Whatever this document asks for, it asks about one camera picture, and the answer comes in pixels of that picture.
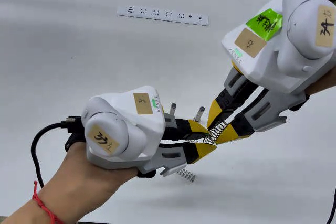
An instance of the forearm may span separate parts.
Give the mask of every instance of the forearm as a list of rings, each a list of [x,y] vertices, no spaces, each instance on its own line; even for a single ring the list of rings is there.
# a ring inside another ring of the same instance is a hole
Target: forearm
[[[2,224],[50,224],[49,215],[43,211],[33,200],[30,200],[19,210],[9,216]]]

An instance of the power outlet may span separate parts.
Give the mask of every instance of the power outlet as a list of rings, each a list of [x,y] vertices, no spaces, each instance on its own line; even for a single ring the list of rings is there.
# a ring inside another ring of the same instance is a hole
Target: power outlet
[[[201,26],[209,25],[209,17],[204,14],[176,12],[174,10],[145,7],[145,6],[118,7],[117,15],[136,17],[136,18],[149,18],[149,19],[179,22]]]

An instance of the coil spring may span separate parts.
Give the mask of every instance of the coil spring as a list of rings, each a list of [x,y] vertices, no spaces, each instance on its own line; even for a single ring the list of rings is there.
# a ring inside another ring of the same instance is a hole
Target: coil spring
[[[225,121],[220,121],[217,123],[206,135],[205,138],[203,138],[204,144],[215,144],[223,130],[226,128],[227,123]],[[191,140],[190,143],[199,143],[199,140]]]
[[[178,175],[180,175],[182,178],[185,178],[186,180],[190,181],[191,183],[195,181],[196,175],[189,172],[187,169],[182,169],[179,172],[177,172]]]

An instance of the screw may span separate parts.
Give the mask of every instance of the screw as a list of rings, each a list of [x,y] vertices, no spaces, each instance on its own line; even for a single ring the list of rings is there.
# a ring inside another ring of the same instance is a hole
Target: screw
[[[170,115],[174,115],[175,114],[175,110],[176,110],[176,103],[172,103],[172,105],[170,106]]]
[[[201,120],[201,117],[202,117],[204,111],[205,111],[205,108],[204,107],[200,107],[200,109],[198,110],[196,116],[194,117],[194,121],[195,122],[198,123]]]

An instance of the white tabletop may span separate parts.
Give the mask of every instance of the white tabletop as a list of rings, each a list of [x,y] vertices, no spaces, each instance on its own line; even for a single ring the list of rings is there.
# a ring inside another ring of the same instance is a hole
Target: white tabletop
[[[97,94],[156,87],[166,110],[208,113],[231,63],[225,33],[268,0],[0,0],[0,215],[33,193],[30,143],[44,126],[80,115]],[[117,17],[134,4],[207,14],[202,27]],[[336,185],[336,89],[314,95],[289,123],[224,144],[176,175],[134,179],[85,220],[111,223],[325,223]],[[65,156],[65,131],[37,149],[45,181]]]

